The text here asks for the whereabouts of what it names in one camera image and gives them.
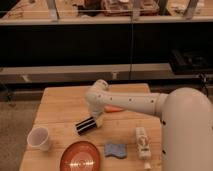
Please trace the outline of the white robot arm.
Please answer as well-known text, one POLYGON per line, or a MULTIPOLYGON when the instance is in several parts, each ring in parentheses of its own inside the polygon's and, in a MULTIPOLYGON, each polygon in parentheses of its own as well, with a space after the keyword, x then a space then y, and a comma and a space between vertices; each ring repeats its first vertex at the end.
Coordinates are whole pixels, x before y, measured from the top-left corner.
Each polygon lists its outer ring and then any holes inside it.
POLYGON ((112 105, 153 115, 162 124, 162 171, 213 171, 213 104, 194 88, 169 94, 111 92, 100 79, 86 92, 94 117, 112 105))

